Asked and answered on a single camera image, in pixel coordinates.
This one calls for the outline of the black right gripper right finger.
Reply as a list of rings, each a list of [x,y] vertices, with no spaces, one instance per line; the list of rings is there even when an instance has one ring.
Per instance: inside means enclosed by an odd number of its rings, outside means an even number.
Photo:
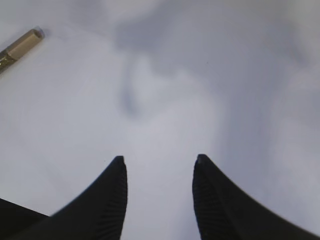
[[[318,240],[234,184],[205,154],[195,161],[193,208],[202,240]]]

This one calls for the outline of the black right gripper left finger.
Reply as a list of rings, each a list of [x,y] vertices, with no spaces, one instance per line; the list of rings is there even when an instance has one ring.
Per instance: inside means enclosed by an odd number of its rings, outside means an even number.
[[[9,240],[119,240],[128,203],[127,167],[116,156],[77,198],[53,214],[17,228]]]

